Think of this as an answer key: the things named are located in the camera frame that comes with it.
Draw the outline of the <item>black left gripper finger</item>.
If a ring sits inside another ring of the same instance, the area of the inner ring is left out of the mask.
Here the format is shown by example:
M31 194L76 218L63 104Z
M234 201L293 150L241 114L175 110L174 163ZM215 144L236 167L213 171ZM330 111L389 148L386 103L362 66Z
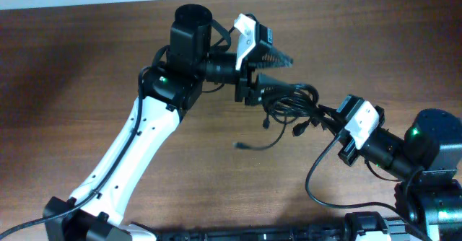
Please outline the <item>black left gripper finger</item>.
M255 91L260 95L268 94L274 90L276 91L293 91L294 86L286 82L279 81L266 74L259 74L255 81Z
M257 69L292 67L293 58L276 48L271 48L256 62Z

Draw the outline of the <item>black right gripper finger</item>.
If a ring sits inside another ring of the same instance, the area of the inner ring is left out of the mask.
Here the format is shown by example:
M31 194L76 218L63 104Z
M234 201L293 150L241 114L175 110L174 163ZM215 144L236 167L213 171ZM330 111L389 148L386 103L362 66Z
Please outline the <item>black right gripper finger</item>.
M318 108L328 117L330 118L338 118L339 113L337 112L336 109L327 107L325 105L319 105Z
M329 131L333 136L345 137L347 131L344 129L344 124L330 118L323 118L321 120L321 127L324 131Z

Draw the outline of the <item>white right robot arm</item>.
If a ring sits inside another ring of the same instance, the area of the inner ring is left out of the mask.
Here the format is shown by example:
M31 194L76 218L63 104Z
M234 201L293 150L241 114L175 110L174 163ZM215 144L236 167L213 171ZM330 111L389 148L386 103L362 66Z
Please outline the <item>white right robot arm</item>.
M393 210L421 240L461 239L461 120L447 111L420 111L400 138L383 127L380 106L348 96L337 109L321 106L314 118L340 143L342 162L363 157L395 177Z

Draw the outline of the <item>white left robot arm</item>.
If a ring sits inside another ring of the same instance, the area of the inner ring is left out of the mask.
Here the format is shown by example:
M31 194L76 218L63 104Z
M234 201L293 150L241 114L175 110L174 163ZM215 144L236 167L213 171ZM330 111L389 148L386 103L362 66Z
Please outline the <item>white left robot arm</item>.
M170 43L141 70L138 95L125 125L90 176L65 201L52 198L44 209L49 240L155 240L140 224L123 224L129 199L162 143L203 92L204 82L231 84L235 100L257 105L277 80L256 69L290 67L273 33L252 14L240 14L240 35L230 51L230 31L202 5L175 11Z

